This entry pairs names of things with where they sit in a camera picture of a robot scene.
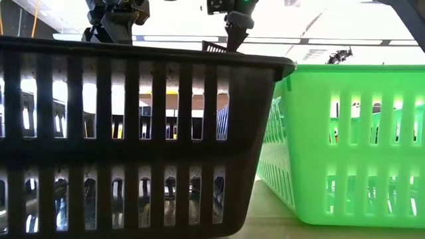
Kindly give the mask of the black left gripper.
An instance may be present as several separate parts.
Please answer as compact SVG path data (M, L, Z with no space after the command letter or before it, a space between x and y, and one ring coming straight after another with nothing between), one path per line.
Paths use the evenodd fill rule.
M86 0L91 25L101 24L112 42L132 44L132 25L143 25L150 17L148 0ZM104 42L96 27L84 30L82 42Z

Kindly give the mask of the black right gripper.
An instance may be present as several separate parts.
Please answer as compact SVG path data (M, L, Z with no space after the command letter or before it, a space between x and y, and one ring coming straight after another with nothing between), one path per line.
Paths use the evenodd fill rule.
M246 30L254 27L252 13L257 3L258 0L206 0L208 15L226 13L227 52L236 52L248 36Z

